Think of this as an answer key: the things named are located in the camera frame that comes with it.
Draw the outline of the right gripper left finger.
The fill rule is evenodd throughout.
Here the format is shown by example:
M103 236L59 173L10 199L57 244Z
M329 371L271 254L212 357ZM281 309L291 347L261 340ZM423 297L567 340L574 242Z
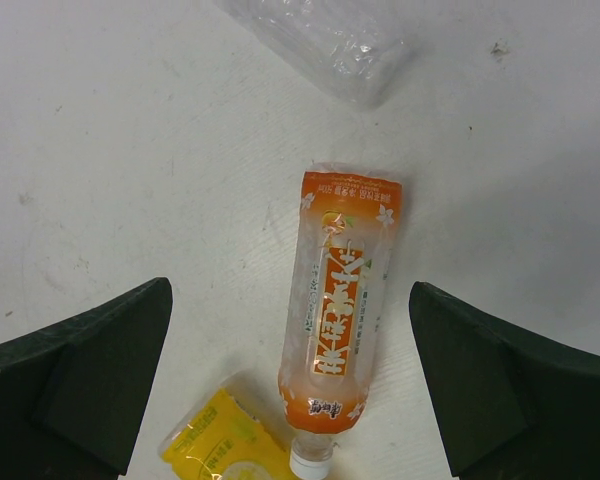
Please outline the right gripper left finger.
M0 344L0 479L126 475L172 305L158 277Z

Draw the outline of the yellow bottle with blue cap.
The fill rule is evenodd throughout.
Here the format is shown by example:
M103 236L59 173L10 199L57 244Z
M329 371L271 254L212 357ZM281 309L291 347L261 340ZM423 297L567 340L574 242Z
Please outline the yellow bottle with blue cap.
M290 437L280 404L243 370L205 392L158 452L180 479L293 479Z

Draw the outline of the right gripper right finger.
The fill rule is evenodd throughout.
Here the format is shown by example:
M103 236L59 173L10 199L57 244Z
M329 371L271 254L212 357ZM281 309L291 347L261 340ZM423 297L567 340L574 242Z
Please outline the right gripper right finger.
M600 356L417 282L409 315L451 474L600 479Z

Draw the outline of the orange label clear bottle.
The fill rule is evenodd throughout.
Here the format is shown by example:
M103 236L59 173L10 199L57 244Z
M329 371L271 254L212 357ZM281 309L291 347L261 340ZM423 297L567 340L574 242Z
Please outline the orange label clear bottle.
M335 437L365 410L402 205L388 173L323 163L304 174L278 373L300 479L329 475Z

